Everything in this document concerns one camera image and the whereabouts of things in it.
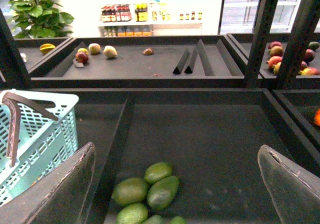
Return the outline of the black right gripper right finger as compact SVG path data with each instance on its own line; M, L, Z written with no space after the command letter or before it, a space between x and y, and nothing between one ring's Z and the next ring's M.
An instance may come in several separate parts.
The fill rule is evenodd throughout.
M273 148L262 145L257 162L283 224L320 222L320 178Z

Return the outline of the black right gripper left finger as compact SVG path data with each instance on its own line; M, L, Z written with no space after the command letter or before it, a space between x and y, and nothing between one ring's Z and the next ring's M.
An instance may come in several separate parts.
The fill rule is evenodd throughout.
M76 224L94 176L92 142L0 208L2 224Z

